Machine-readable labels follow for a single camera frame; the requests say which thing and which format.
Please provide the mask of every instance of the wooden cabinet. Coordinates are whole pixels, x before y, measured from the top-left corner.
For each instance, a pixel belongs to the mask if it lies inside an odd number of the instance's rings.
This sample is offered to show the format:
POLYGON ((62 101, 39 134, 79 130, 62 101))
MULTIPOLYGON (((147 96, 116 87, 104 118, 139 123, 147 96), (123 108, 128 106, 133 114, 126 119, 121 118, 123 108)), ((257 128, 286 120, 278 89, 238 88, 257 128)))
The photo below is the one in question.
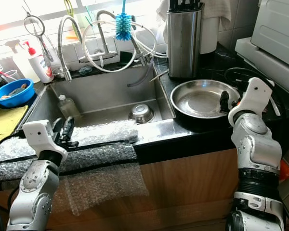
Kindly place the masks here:
MULTIPOLYGON (((221 219, 231 208, 238 182, 235 149, 140 168, 149 196, 107 201, 80 216, 71 212, 52 213, 48 228, 53 231, 151 231, 221 219)), ((0 192, 3 207, 7 196, 8 192, 0 192)))

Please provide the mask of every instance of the red bottle cap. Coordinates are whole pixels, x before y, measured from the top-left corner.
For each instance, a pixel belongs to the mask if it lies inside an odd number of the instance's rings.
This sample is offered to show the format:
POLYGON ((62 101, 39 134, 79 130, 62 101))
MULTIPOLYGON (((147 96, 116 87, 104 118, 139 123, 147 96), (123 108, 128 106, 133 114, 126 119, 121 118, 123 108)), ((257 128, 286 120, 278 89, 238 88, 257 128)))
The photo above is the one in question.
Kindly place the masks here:
POLYGON ((33 55, 33 54, 36 53, 35 49, 34 49, 33 47, 30 47, 28 41, 27 41, 27 42, 24 42, 24 45, 25 45, 25 44, 28 46, 28 52, 29 52, 29 54, 33 55))

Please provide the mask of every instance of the blue bowl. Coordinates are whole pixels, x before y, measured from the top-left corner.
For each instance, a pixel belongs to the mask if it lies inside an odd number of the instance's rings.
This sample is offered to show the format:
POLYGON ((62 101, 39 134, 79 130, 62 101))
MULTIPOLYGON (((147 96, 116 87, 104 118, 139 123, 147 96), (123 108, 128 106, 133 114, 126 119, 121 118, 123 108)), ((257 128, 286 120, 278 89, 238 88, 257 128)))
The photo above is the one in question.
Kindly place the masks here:
POLYGON ((17 107, 30 100, 34 95, 34 89, 33 81, 29 78, 19 79, 0 87, 0 98, 3 95, 9 95, 13 90, 17 88, 21 88, 21 85, 23 85, 24 83, 27 84, 26 89, 16 95, 13 95, 8 99, 0 100, 0 104, 5 107, 11 108, 17 107))

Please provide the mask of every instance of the plastic bottle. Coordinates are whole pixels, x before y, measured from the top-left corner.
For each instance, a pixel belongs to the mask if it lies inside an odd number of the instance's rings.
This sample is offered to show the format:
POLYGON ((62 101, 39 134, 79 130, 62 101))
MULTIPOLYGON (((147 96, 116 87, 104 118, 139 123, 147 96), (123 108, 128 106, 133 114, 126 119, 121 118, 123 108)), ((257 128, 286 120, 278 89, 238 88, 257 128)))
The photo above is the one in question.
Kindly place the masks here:
POLYGON ((26 51, 19 46, 19 43, 20 40, 17 39, 8 41, 5 43, 5 45, 9 46, 14 52, 12 59, 23 76, 25 78, 30 78, 34 83, 37 83, 40 81, 40 79, 29 63, 26 51))
POLYGON ((42 54, 38 54, 34 48, 30 47, 28 41, 25 42, 25 44, 28 46, 28 52, 30 54, 28 57, 29 63, 31 64, 35 73, 43 83, 51 82, 53 80, 53 73, 50 67, 46 65, 44 56, 42 54))
POLYGON ((58 106, 66 119, 69 116, 74 117, 75 121, 78 121, 81 118, 81 115, 72 99, 67 98, 65 95, 60 95, 59 100, 58 106))

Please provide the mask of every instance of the kitchen sink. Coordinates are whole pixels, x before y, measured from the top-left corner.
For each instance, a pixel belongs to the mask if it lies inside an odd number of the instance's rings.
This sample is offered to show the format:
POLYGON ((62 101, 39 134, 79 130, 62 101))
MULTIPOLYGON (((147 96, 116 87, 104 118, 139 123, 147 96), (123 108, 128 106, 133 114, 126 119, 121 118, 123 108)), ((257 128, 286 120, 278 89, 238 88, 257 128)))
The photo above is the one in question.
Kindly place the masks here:
POLYGON ((117 73, 105 73, 79 77, 71 82, 59 81, 47 86, 27 122, 48 119, 53 122, 63 117, 58 96, 73 99, 82 117, 77 127, 85 127, 129 119, 132 108, 140 103, 147 104, 154 117, 150 122, 173 118, 173 112, 160 80, 149 82, 156 76, 154 68, 140 84, 128 87, 146 75, 148 67, 132 67, 117 73))

